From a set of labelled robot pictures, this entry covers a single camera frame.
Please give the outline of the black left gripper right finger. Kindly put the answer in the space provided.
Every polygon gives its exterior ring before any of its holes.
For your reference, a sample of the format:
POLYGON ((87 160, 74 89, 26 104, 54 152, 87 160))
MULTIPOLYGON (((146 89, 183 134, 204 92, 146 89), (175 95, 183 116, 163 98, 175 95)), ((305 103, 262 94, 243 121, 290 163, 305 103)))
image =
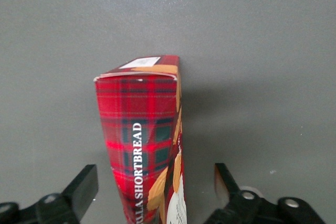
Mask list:
POLYGON ((209 223, 325 223, 306 201, 281 197, 276 204, 251 189, 240 188, 224 163, 214 166, 215 192, 226 204, 214 210, 209 223))

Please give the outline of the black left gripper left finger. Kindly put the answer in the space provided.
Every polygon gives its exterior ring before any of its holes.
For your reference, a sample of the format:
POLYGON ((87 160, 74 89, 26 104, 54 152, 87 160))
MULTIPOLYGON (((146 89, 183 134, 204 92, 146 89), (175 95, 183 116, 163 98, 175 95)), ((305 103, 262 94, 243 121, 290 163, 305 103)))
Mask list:
POLYGON ((97 166, 86 165, 62 192, 45 195, 27 208, 2 202, 1 223, 80 223, 98 190, 97 166))

